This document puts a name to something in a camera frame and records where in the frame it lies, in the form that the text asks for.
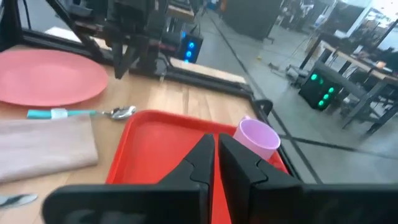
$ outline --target silver spoon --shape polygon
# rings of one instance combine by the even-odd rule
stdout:
[[[101,113],[102,115],[105,115],[114,120],[122,120],[131,117],[136,112],[136,110],[137,108],[135,106],[128,106],[124,108],[115,108],[110,112],[102,111],[98,113]]]
[[[109,112],[96,110],[66,110],[63,108],[54,108],[52,110],[29,110],[27,118],[29,119],[59,119],[69,116],[82,114],[97,115],[102,114],[114,120],[128,119],[136,112],[135,106],[127,106],[123,108],[115,108]]]
[[[37,194],[21,194],[12,196],[0,195],[0,208],[13,208],[26,205],[37,199]]]

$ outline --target table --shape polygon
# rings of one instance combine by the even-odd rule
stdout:
[[[303,69],[304,66],[307,64],[309,58],[314,53],[315,49],[318,47],[320,43],[323,43],[325,47],[324,52],[321,54],[320,58],[318,59],[319,62],[325,63],[329,56],[334,53],[339,57],[342,57],[346,60],[346,63],[342,66],[342,68],[338,71],[340,75],[342,75],[346,69],[351,65],[355,65],[363,70],[367,71],[370,75],[378,78],[380,81],[370,90],[368,93],[360,90],[356,87],[353,83],[348,81],[347,79],[341,79],[341,84],[348,89],[349,92],[356,93],[355,95],[359,98],[359,103],[355,106],[353,110],[351,110],[348,116],[343,121],[343,128],[347,127],[356,116],[360,114],[361,111],[369,105],[374,97],[379,96],[380,92],[386,87],[387,85],[394,85],[398,86],[398,77],[394,77],[392,75],[382,73],[380,71],[374,70],[372,67],[367,65],[364,62],[359,61],[358,59],[339,51],[338,49],[332,47],[329,43],[322,41],[322,38],[318,38],[317,41],[314,43],[313,47],[307,54],[306,58],[304,59],[303,63],[300,66],[300,69]],[[396,113],[398,112],[398,105],[394,105],[387,113],[381,116],[379,119],[371,119],[374,124],[369,129],[368,133],[374,133],[377,131],[381,126],[383,126],[388,120],[390,120]]]
[[[193,13],[192,9],[191,11],[187,11],[185,9],[181,9],[177,6],[172,6],[170,4],[167,8],[166,15],[174,17],[176,19],[181,19],[185,22],[193,22],[195,20],[195,14]]]
[[[366,63],[361,62],[360,60],[352,57],[351,55],[348,55],[348,54],[346,54],[346,53],[344,53],[342,51],[339,51],[338,49],[332,47],[329,43],[324,42],[324,41],[322,43],[323,43],[324,48],[327,51],[329,51],[331,53],[336,52],[335,54],[337,56],[339,56],[339,57],[341,57],[341,58],[343,58],[343,59],[345,59],[347,61],[343,65],[343,67],[339,70],[340,74],[343,74],[346,71],[346,69],[352,64],[352,65],[355,65],[355,66],[357,66],[357,67],[359,67],[359,68],[361,68],[361,69],[363,69],[363,70],[365,70],[367,72],[370,71],[371,75],[373,75],[374,77],[376,77],[376,78],[378,78],[380,80],[388,78],[388,79],[391,79],[392,81],[398,82],[398,78],[397,77],[393,77],[392,75],[389,75],[387,73],[382,73],[382,72],[379,72],[377,70],[373,70],[373,68],[370,67],[369,65],[367,65]]]
[[[14,49],[26,48],[28,47],[17,46]],[[160,82],[138,75],[125,75],[121,80],[117,80],[114,78],[113,67],[104,67],[109,75],[109,84],[105,91],[91,100],[67,106],[68,109],[111,110],[118,106],[134,105],[138,110],[156,109],[232,125],[237,125],[244,115],[255,117],[250,102],[244,98],[167,80]],[[0,103],[0,119],[24,119],[27,109]],[[105,182],[124,123],[104,117],[93,118],[92,123],[99,155],[98,165],[1,184],[0,194],[36,193],[39,198],[23,207],[0,210],[0,224],[42,223],[42,202],[46,195],[57,187],[66,184]]]

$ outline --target pink plate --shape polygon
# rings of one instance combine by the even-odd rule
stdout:
[[[88,100],[108,84],[106,70],[85,57],[57,50],[0,54],[0,101],[60,106]]]

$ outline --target tray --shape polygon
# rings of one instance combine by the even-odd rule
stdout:
[[[136,113],[126,124],[109,170],[107,184],[156,184],[173,170],[205,133],[214,135],[215,181],[213,224],[229,224],[220,165],[218,135],[233,135],[236,127],[155,110]],[[268,162],[286,172],[278,153]]]

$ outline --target spoon handle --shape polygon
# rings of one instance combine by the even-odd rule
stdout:
[[[67,111],[68,116],[75,116],[81,114],[95,115],[97,112],[95,110],[69,110]],[[29,110],[27,112],[28,119],[51,119],[51,110]]]

